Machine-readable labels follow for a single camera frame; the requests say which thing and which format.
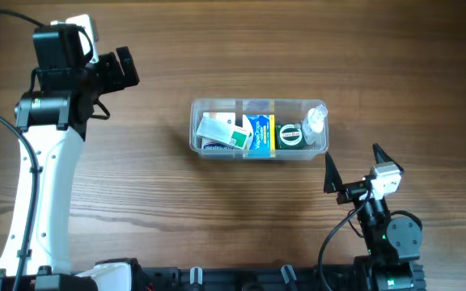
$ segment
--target table surface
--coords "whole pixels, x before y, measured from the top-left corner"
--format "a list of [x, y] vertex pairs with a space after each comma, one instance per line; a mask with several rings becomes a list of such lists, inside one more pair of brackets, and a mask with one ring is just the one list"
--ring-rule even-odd
[[[344, 181], [378, 142], [406, 170], [390, 209], [424, 223], [429, 290], [466, 289], [466, 1], [0, 1], [43, 22], [88, 13], [101, 53], [128, 45], [139, 86], [105, 95], [74, 177], [74, 269], [137, 257], [142, 266], [312, 266], [346, 215], [323, 194], [324, 160], [212, 162], [189, 149], [192, 101], [322, 99]], [[0, 15], [0, 114], [27, 90], [33, 26]], [[18, 181], [18, 143], [0, 125], [0, 255]], [[327, 264], [364, 242], [345, 227]]]

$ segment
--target small bottle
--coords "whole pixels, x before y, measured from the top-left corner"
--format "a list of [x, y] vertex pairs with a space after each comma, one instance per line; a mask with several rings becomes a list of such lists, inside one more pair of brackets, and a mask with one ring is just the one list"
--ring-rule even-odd
[[320, 105], [308, 111], [302, 123], [303, 136], [308, 145], [313, 144], [320, 133], [323, 132], [324, 119], [327, 115], [328, 110], [324, 105]]

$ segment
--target black cable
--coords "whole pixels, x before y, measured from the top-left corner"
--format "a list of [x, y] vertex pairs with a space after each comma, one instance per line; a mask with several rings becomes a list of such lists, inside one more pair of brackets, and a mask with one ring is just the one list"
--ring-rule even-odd
[[366, 194], [366, 198], [364, 199], [362, 204], [359, 205], [359, 207], [357, 207], [350, 215], [346, 216], [345, 219], [343, 219], [341, 222], [339, 222], [339, 224], [336, 227], [333, 228], [333, 230], [330, 232], [330, 234], [328, 234], [327, 238], [323, 242], [323, 245], [321, 246], [320, 255], [317, 258], [317, 266], [318, 266], [319, 273], [320, 273], [321, 283], [323, 283], [324, 287], [328, 291], [332, 291], [332, 288], [330, 288], [330, 286], [328, 285], [327, 279], [324, 277], [324, 272], [323, 272], [324, 250], [326, 249], [326, 247], [327, 247], [328, 243], [330, 242], [330, 240], [332, 239], [333, 235], [336, 234], [336, 232], [338, 230], [340, 230], [341, 227], [343, 227], [343, 225], [346, 224], [346, 222], [348, 222], [350, 219], [354, 218], [354, 216], [357, 215], [357, 213], [359, 213], [364, 208], [364, 206], [366, 206], [366, 204], [368, 203], [370, 198], [371, 198], [371, 190], [368, 189], [368, 193]]
[[7, 10], [7, 9], [0, 9], [0, 14], [10, 15], [10, 16], [14, 16], [14, 17], [18, 17], [18, 18], [24, 19], [24, 20], [26, 20], [26, 21], [28, 21], [28, 22], [30, 22], [30, 23], [35, 24], [35, 25], [38, 26], [38, 27], [43, 27], [43, 26], [44, 26], [43, 23], [41, 23], [41, 22], [39, 22], [39, 21], [37, 21], [37, 20], [35, 20], [35, 19], [32, 19], [32, 18], [30, 18], [30, 17], [28, 17], [28, 16], [26, 16], [26, 15], [22, 15], [22, 14], [20, 14], [20, 13], [18, 13], [18, 12], [9, 11], [9, 10]]
[[14, 287], [12, 289], [13, 291], [17, 291], [19, 289], [19, 281], [23, 275], [26, 258], [28, 256], [28, 245], [30, 243], [33, 215], [36, 209], [37, 192], [39, 190], [39, 163], [37, 162], [36, 153], [33, 151], [32, 145], [30, 145], [30, 142], [28, 142], [26, 137], [24, 137], [16, 127], [4, 118], [0, 117], [0, 122], [23, 143], [24, 148], [28, 152], [30, 163], [32, 164], [32, 167], [30, 168], [30, 172], [32, 173], [32, 195], [30, 196], [30, 205], [28, 206], [28, 215], [26, 217], [26, 225], [24, 227], [23, 244], [19, 251], [19, 264], [17, 266], [17, 273], [15, 274]]
[[93, 114], [93, 115], [91, 115], [91, 118], [101, 119], [101, 120], [108, 120], [108, 119], [111, 117], [111, 112], [109, 112], [109, 110], [105, 107], [105, 105], [103, 105], [103, 104], [100, 102], [100, 100], [96, 100], [96, 101], [95, 101], [95, 105], [98, 105], [98, 107], [99, 107], [100, 109], [102, 109], [102, 111], [105, 113], [105, 116]]
[[393, 211], [392, 213], [389, 213], [390, 216], [397, 215], [397, 214], [404, 215], [406, 217], [409, 217], [409, 218], [413, 219], [413, 221], [415, 221], [417, 223], [418, 227], [420, 227], [420, 230], [422, 230], [422, 228], [423, 228], [422, 221], [416, 215], [414, 215], [414, 214], [412, 214], [410, 212], [407, 212], [405, 210], [397, 210], [397, 211]]
[[28, 89], [28, 92], [32, 93], [33, 88], [36, 86], [36, 76], [37, 76], [37, 70], [39, 67], [35, 67], [32, 70], [32, 80], [30, 81], [30, 89]]
[[[353, 211], [355, 211], [355, 209], [350, 210], [346, 216], [348, 217]], [[351, 221], [350, 219], [348, 220], [348, 223], [349, 223], [349, 226], [352, 228], [352, 230], [354, 230], [355, 234], [356, 234], [359, 238], [364, 238], [364, 235], [362, 235], [362, 234], [355, 228], [355, 226], [352, 224], [352, 221]]]

